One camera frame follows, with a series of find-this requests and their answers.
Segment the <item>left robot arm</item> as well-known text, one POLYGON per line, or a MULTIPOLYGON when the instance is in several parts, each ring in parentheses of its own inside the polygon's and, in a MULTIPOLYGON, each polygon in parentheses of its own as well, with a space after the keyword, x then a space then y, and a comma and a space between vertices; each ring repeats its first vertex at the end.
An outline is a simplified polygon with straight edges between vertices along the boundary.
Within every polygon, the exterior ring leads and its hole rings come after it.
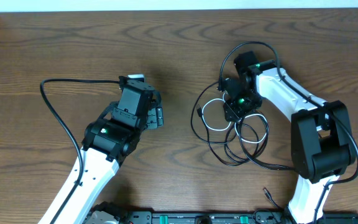
POLYGON ((163 126, 160 93, 143 74, 120 76, 121 99, 113 101, 75 143, 77 158, 41 223, 83 223, 102 189, 116 175, 146 129, 163 126))

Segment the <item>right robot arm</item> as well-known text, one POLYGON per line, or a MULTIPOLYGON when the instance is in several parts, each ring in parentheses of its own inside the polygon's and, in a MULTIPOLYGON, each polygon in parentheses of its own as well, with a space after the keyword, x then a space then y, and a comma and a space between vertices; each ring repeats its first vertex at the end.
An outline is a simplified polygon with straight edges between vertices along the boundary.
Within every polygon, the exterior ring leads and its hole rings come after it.
POLYGON ((224 114, 239 122, 259 108, 263 99, 273 103, 291 122, 291 160, 299 177, 285 221, 312 223, 323 216, 330 187, 356 160, 349 139, 351 126, 341 101, 327 102, 297 84, 276 61, 258 61, 252 51, 234 59, 238 78, 221 80, 229 95, 224 114))

